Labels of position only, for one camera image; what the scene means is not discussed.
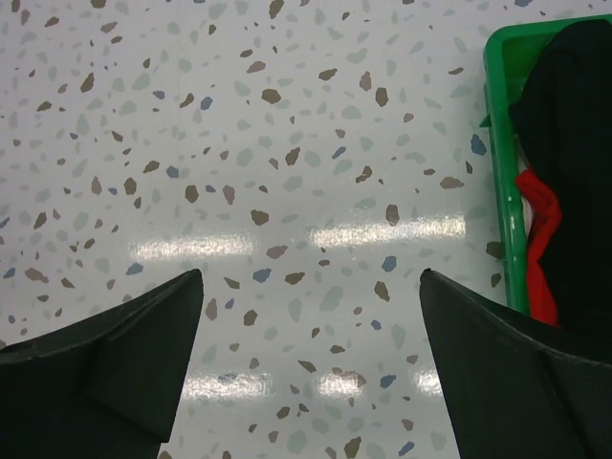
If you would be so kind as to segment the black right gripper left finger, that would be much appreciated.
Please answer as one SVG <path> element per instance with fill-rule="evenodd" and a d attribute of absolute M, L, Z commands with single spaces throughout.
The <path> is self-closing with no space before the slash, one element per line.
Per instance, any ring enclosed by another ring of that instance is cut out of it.
<path fill-rule="evenodd" d="M 193 269 L 3 348 L 2 457 L 157 457 L 171 436 L 203 300 Z"/>

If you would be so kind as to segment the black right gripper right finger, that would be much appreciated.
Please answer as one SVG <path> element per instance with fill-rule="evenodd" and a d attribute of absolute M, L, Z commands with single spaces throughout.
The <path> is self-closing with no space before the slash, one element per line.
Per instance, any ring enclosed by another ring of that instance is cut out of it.
<path fill-rule="evenodd" d="M 426 269 L 419 297 L 463 458 L 608 458 L 611 346 Z"/>

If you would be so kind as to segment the black t shirt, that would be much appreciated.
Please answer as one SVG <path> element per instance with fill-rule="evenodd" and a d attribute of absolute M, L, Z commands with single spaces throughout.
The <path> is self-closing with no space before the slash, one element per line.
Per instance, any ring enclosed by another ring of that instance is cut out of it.
<path fill-rule="evenodd" d="M 528 166 L 562 220 L 540 260 L 558 328 L 611 339 L 611 24 L 571 24 L 540 53 L 509 108 Z"/>

